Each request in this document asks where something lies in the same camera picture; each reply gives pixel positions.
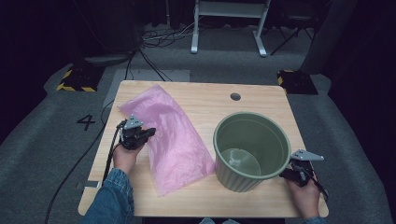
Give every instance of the gray carpet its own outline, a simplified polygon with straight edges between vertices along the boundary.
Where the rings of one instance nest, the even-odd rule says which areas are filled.
[[[267,51],[282,41],[272,30],[262,37]],[[304,33],[293,38],[274,56],[260,57],[251,28],[215,29],[201,32],[198,53],[190,54],[187,36],[166,48],[143,49],[163,71],[187,71],[188,80],[174,81],[277,85],[276,72],[296,69],[309,48]],[[114,96],[114,85],[122,78],[126,63],[106,69],[98,92],[56,91],[67,64],[44,86],[46,99],[36,107],[0,146],[0,223],[44,222],[51,197],[64,177],[99,134]],[[151,70],[140,54],[131,63],[136,71]],[[135,79],[150,80],[151,77]],[[312,76],[319,95],[288,95],[308,150],[324,156],[314,162],[321,183],[330,191],[328,223],[392,223],[380,179],[365,157],[354,133],[328,97],[330,81]],[[84,131],[77,123],[92,115],[95,123]],[[91,170],[99,141],[78,164],[60,190],[50,212],[49,223],[78,223],[78,204],[83,183]],[[299,223],[291,218],[287,223]]]
[[[124,68],[118,69],[114,74],[106,99],[103,102],[103,107],[112,106],[112,101],[116,97],[120,82],[124,79],[162,81],[161,77],[154,70],[129,69],[127,73],[125,73],[125,70]],[[161,76],[163,76],[165,81],[190,82],[190,71],[188,70],[162,70],[162,72]]]

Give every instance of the black cable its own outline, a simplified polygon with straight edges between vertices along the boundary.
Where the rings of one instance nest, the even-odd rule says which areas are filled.
[[[322,186],[311,174],[309,174],[305,169],[302,169],[302,171],[303,171],[306,175],[308,175],[309,178],[310,178],[311,180],[314,181],[315,185],[316,185],[316,186],[318,187],[318,189],[323,193],[324,201],[327,202],[327,201],[329,200],[329,196],[330,196],[329,191],[327,191],[325,188],[323,188],[323,186]]]
[[[95,137],[95,139],[92,141],[92,143],[90,144],[90,146],[87,148],[87,150],[85,150],[85,152],[82,154],[82,156],[78,159],[78,161],[75,163],[75,165],[73,166],[73,168],[69,171],[69,173],[66,175],[66,177],[64,178],[64,180],[62,181],[62,183],[59,185],[59,187],[56,189],[54,195],[52,196],[52,199],[49,203],[49,207],[47,209],[47,214],[46,214],[46,219],[44,221],[44,223],[48,223],[49,218],[50,218],[50,210],[52,208],[52,205],[56,199],[56,196],[58,195],[59,191],[61,190],[62,186],[64,185],[64,183],[66,182],[66,180],[69,178],[69,176],[73,173],[73,171],[76,169],[76,167],[78,166],[78,164],[82,161],[82,159],[88,154],[88,152],[91,150],[91,148],[93,147],[93,145],[96,143],[96,141],[99,139],[100,135],[102,134],[103,130],[105,129],[106,125],[103,125],[102,129],[100,130],[99,134]]]
[[[148,48],[165,48],[173,43],[175,43],[177,40],[183,39],[185,38],[187,35],[192,35],[192,33],[190,33],[190,31],[192,30],[192,27],[189,29],[182,29],[180,31],[174,31],[171,34],[162,34],[162,35],[155,35],[155,36],[149,36],[146,39],[144,39],[144,45],[145,47]],[[184,33],[185,31],[189,31],[187,34],[182,35],[182,37],[177,38],[177,36],[180,36],[182,33]],[[151,44],[151,43],[147,43],[147,41],[150,40],[155,40],[157,39],[158,43],[157,44]],[[170,41],[170,43],[167,43],[165,45],[162,45],[162,43],[164,43],[165,41]]]
[[[117,138],[117,134],[120,130],[120,124],[117,125],[117,129],[114,132],[114,136],[113,136],[113,140],[111,141],[111,146],[110,146],[110,150],[108,151],[108,155],[107,155],[107,162],[106,162],[106,169],[105,169],[105,173],[103,174],[103,181],[102,181],[102,186],[105,183],[105,180],[107,178],[108,175],[108,171],[110,169],[110,163],[111,163],[111,159],[113,158],[113,152],[115,150],[114,148],[114,143],[116,142],[116,138]]]
[[[131,67],[129,67],[129,73],[130,73],[131,76],[132,76],[132,80],[134,80],[134,74],[133,74],[132,71],[131,71]]]
[[[180,32],[180,31],[174,31],[171,34],[167,34],[167,32],[169,31],[169,29],[166,29],[162,34],[158,35],[157,31],[146,31],[146,34],[149,34],[148,37],[144,38],[146,34],[143,34],[143,39],[144,40],[153,40],[153,39],[162,39],[162,38],[166,38],[169,35],[175,35],[176,33]]]
[[[124,80],[126,80],[126,78],[128,77],[128,69],[129,69],[129,65],[131,64],[131,60],[132,60],[132,57],[129,59],[129,62],[128,62],[128,64],[126,65],[125,78],[124,78]]]
[[[85,59],[85,61],[87,61],[88,63],[92,64],[95,67],[108,67],[108,66],[113,66],[113,65],[124,63],[124,62],[128,61],[131,57],[131,54],[125,54],[125,57],[123,57],[123,58],[108,60],[108,61],[104,61],[104,62],[92,62],[87,59]]]
[[[143,59],[146,61],[146,63],[148,63],[148,65],[158,74],[158,76],[160,76],[160,78],[165,81],[165,79],[163,78],[163,76],[161,74],[163,74],[165,77],[167,77],[170,81],[173,81],[169,76],[167,76],[164,72],[162,72],[160,69],[157,68],[157,66],[149,60],[149,57],[143,53],[143,51],[140,49],[140,54],[143,56]]]
[[[113,102],[114,102],[114,100],[110,101],[110,102],[105,106],[105,108],[103,108],[103,110],[102,110],[102,113],[101,113],[101,115],[100,115],[100,120],[102,121],[102,124],[103,124],[103,125],[106,125],[106,123],[103,121],[103,114],[104,114],[104,112],[105,112],[105,109],[106,109],[111,103],[113,103]]]

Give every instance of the yellow and black hazard tape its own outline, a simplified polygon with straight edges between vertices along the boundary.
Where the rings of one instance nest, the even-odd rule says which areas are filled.
[[[61,83],[56,88],[57,91],[97,91],[97,85],[102,77],[105,68],[95,68],[94,73],[89,73],[91,77],[83,76],[73,67],[64,74]]]
[[[286,94],[318,95],[318,91],[308,74],[300,71],[281,70],[277,72],[277,83]]]

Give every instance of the ribbed pot exterior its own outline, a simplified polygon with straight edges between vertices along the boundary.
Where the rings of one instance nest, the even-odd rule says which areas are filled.
[[[229,169],[217,156],[216,176],[219,182],[226,188],[235,192],[246,192],[254,189],[262,180],[243,177]]]

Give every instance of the denim sleeve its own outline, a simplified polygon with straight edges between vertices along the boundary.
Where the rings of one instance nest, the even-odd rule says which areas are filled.
[[[326,224],[326,220],[323,217],[311,217],[306,219],[303,224]]]
[[[113,168],[81,223],[132,223],[134,197],[128,176]]]

